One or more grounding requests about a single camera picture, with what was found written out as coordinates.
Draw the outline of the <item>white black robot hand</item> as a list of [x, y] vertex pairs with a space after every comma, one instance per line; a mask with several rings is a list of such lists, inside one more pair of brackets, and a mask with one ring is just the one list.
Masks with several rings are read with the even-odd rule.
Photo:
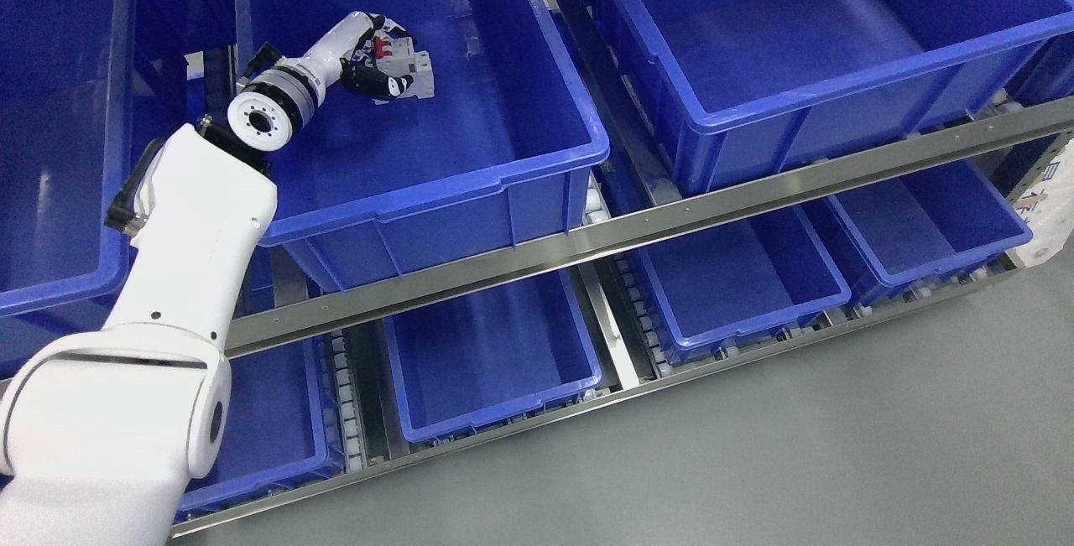
[[413, 75], [390, 75], [378, 67], [386, 43], [409, 39], [400, 23], [380, 13], [354, 11], [326, 31], [296, 61], [317, 87], [318, 102], [326, 87], [342, 82], [345, 90], [376, 101], [403, 98], [413, 87]]

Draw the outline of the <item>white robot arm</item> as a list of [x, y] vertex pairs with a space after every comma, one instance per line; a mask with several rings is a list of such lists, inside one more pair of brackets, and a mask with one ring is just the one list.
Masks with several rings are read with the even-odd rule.
[[4, 545], [162, 545], [217, 458], [227, 332], [277, 190], [189, 124], [149, 152], [107, 320], [44, 347], [3, 394]]

